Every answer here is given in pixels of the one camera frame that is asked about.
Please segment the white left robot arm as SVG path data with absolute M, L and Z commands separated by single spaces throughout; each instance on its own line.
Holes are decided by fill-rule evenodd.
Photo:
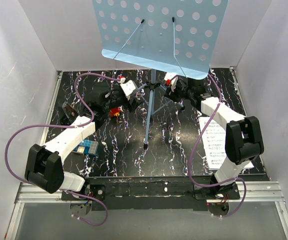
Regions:
M 28 154 L 25 179 L 52 194 L 58 190 L 79 192 L 85 179 L 64 171 L 67 156 L 109 118 L 112 109 L 134 111 L 141 102 L 134 94 L 138 88 L 130 80 L 105 91 L 89 101 L 70 126 L 44 145 L 33 145 Z

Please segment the white sheet music page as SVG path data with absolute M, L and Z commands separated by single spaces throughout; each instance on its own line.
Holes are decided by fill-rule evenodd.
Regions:
M 206 161 L 210 170 L 218 170 L 226 159 L 226 132 L 215 120 L 212 120 L 202 135 Z

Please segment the blue music stand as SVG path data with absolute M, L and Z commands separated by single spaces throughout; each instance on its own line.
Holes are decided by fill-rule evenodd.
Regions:
M 95 0 L 102 56 L 202 80 L 226 0 Z

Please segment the black metronome body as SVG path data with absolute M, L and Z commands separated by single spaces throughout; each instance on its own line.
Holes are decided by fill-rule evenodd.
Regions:
M 74 109 L 68 102 L 63 103 L 62 110 L 64 115 L 60 119 L 60 123 L 63 126 L 70 126 L 79 116 L 77 110 Z

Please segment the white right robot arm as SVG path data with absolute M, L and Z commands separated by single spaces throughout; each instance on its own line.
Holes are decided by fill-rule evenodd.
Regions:
M 194 108 L 225 130 L 226 158 L 219 170 L 212 175 L 210 184 L 194 181 L 191 173 L 192 158 L 187 161 L 189 179 L 194 185 L 210 188 L 215 192 L 230 188 L 244 167 L 264 152 L 258 118 L 244 116 L 230 109 L 223 103 L 222 96 L 215 97 L 206 90 L 203 79 L 189 78 L 184 82 L 177 74 L 168 72 L 164 80 L 165 97 L 176 103 L 189 100 Z

